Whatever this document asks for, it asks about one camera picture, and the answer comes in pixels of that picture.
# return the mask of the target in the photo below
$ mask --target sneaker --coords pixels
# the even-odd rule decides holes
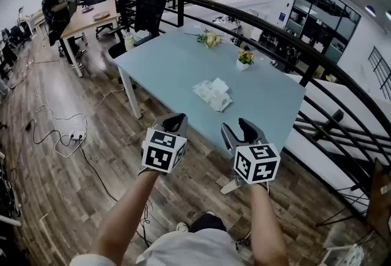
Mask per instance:
[[[177,231],[179,232],[189,232],[189,226],[185,223],[177,224]]]
[[[76,55],[75,55],[75,57],[77,58],[77,57],[80,57],[80,56],[82,56],[83,54],[85,54],[87,51],[86,50],[79,50],[77,53],[76,53]]]
[[[84,68],[84,65],[82,63],[78,63],[78,66],[80,69]]]

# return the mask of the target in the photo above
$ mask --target person's left arm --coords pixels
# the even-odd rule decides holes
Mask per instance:
[[[90,254],[107,257],[118,266],[121,265],[158,176],[158,171],[145,171],[137,177],[104,218]]]

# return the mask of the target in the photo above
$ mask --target flower pot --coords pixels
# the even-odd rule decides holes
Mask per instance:
[[[249,68],[249,64],[242,64],[241,61],[239,61],[239,59],[236,60],[236,67],[242,72],[243,70],[246,70],[247,68]]]

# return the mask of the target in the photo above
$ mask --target white cube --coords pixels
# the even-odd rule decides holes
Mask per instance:
[[[234,169],[248,184],[272,181],[280,160],[274,144],[241,146],[236,148]]]
[[[170,173],[185,153],[187,139],[170,133],[148,128],[142,144],[142,165]]]

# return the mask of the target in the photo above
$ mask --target blue table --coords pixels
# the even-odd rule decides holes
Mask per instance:
[[[222,43],[206,48],[197,43],[200,30],[185,26],[161,35],[115,59],[133,112],[141,117],[129,76],[176,113],[221,151],[228,153],[221,125],[240,137],[240,117],[260,127],[280,152],[292,129],[305,89],[261,60],[241,72],[236,67],[239,48]],[[192,87],[216,78],[230,88],[231,103],[223,113],[214,111]]]

